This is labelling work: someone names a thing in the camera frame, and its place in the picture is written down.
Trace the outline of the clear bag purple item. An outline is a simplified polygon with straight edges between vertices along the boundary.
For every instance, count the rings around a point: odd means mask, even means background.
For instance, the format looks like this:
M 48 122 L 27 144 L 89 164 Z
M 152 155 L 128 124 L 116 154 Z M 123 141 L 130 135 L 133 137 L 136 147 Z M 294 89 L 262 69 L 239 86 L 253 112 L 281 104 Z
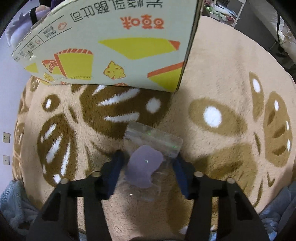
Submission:
M 123 144 L 127 160 L 119 183 L 130 196 L 154 201 L 161 192 L 171 162 L 180 153 L 183 139 L 131 121 Z

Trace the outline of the purple haired plush doll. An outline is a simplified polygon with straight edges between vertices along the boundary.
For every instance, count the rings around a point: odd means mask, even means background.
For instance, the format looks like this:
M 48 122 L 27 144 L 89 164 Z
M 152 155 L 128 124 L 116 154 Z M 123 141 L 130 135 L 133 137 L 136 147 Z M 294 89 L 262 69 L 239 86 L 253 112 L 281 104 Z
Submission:
M 55 0 L 39 1 L 39 5 L 30 9 L 27 13 L 20 13 L 19 17 L 12 21 L 4 32 L 8 46 L 15 48 L 34 24 L 62 2 Z

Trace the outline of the blue fleece blanket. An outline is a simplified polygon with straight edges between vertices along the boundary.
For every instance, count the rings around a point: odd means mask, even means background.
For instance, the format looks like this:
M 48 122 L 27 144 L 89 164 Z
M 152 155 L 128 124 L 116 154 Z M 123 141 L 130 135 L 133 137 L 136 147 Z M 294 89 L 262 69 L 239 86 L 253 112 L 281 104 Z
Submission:
M 18 234 L 29 233 L 39 211 L 30 203 L 22 181 L 12 180 L 1 194 L 1 213 Z

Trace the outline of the beige patterned fleece blanket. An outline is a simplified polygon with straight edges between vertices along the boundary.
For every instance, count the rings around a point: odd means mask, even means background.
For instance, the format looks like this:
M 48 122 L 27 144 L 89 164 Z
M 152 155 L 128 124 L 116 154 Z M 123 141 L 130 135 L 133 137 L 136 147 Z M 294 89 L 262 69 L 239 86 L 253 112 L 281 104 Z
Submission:
M 123 147 L 130 121 L 182 138 L 181 155 L 213 179 L 233 178 L 256 211 L 292 179 L 295 163 L 295 83 L 255 41 L 207 16 L 199 20 L 177 92 L 134 88 L 141 68 L 150 78 L 180 71 L 182 43 L 161 40 L 162 54 L 130 60 L 100 43 L 62 45 L 78 67 L 122 74 L 108 85 L 50 85 L 32 76 L 23 90 L 14 136 L 13 178 L 41 208 L 61 179 L 79 180 Z

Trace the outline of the cardboard box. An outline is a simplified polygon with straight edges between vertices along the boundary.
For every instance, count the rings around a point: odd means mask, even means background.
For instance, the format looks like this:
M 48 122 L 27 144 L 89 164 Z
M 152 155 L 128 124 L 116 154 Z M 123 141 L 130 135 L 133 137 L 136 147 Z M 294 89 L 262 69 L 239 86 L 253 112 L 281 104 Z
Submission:
M 63 1 L 12 57 L 49 85 L 103 84 L 175 92 L 202 1 Z

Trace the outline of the white rolling cart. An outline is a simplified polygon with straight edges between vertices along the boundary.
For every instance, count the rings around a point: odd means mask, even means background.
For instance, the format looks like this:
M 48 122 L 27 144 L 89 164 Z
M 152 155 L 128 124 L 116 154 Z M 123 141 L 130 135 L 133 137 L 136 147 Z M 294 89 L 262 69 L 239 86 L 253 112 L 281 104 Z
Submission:
M 238 13 L 227 7 L 230 1 L 206 0 L 204 1 L 204 9 L 210 18 L 235 28 L 238 20 L 240 20 L 240 15 L 246 4 L 246 1 L 238 0 L 238 2 L 240 3 L 240 9 Z

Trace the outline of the lower wall socket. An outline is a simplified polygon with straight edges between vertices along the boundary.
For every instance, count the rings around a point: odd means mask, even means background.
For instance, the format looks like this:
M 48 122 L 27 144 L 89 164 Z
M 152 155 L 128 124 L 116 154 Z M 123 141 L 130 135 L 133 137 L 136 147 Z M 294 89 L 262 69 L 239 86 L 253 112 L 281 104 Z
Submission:
M 10 164 L 10 156 L 3 155 L 3 164 L 9 165 Z

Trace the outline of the wall socket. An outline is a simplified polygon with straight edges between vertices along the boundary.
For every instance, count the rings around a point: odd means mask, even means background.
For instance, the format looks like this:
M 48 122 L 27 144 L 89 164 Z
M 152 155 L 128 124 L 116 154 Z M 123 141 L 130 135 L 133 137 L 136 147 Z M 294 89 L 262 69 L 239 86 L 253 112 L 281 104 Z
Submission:
M 3 155 L 3 164 L 9 165 L 10 164 L 10 156 Z
M 11 134 L 10 133 L 6 133 L 3 132 L 3 143 L 10 143 L 10 139 L 11 139 Z

